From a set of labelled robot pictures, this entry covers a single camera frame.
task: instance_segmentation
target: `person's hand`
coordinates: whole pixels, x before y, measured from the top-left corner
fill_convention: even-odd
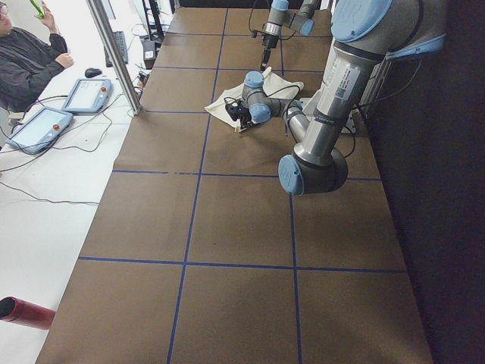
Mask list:
[[[54,15],[52,15],[51,9],[47,8],[45,2],[42,2],[42,8],[44,9],[44,18],[41,19],[39,15],[36,15],[36,18],[38,18],[42,24],[48,27],[51,33],[58,33],[58,27],[55,25]]]
[[[69,53],[62,53],[61,55],[58,55],[55,61],[64,68],[69,68],[74,64],[73,58],[69,55]]]

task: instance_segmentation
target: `green object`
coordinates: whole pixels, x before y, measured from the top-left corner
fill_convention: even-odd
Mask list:
[[[42,2],[37,0],[30,0],[33,7],[39,12],[39,18],[43,19],[45,17],[44,8],[42,7]]]

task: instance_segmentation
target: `black shirt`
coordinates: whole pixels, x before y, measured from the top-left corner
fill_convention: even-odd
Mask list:
[[[50,80],[64,70],[55,61],[67,53],[64,38],[51,34],[49,41],[51,45],[16,27],[9,36],[0,37],[0,107],[26,111]]]

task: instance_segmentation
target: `red cylinder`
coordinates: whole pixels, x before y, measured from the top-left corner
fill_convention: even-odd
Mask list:
[[[48,330],[51,328],[55,311],[15,297],[0,301],[0,320],[14,324]]]

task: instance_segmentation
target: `computer mouse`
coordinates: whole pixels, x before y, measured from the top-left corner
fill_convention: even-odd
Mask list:
[[[103,71],[99,70],[98,68],[88,68],[85,72],[84,72],[84,76],[86,76],[86,78],[93,78],[94,76],[98,76],[99,74],[102,74]]]

